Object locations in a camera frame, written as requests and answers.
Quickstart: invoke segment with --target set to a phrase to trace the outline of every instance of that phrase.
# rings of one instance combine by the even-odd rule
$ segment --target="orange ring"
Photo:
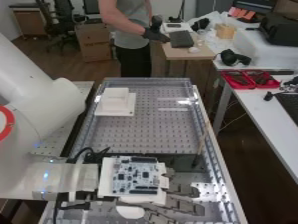
[[[4,130],[0,132],[0,141],[2,141],[12,132],[12,128],[14,125],[14,116],[10,110],[8,110],[6,107],[1,105],[0,105],[0,112],[2,112],[4,116],[6,117],[6,124]]]

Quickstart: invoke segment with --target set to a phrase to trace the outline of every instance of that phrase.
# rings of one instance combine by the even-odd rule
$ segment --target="computer monitor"
[[[86,15],[100,14],[98,0],[82,0]]]

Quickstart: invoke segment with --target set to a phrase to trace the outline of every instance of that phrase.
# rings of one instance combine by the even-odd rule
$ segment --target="mouse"
[[[198,53],[199,52],[199,49],[197,47],[190,47],[189,48],[189,53],[194,54],[194,53]]]

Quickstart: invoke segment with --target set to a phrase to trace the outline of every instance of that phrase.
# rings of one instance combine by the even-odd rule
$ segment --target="black keyboard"
[[[193,38],[189,31],[182,30],[170,33],[170,45],[173,48],[189,48],[193,47]]]
[[[290,115],[292,121],[298,125],[298,94],[295,93],[278,93],[275,97]]]

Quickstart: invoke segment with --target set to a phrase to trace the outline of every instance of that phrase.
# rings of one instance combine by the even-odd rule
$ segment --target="white circuit board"
[[[120,156],[113,166],[113,194],[155,195],[159,186],[157,165],[153,157]]]

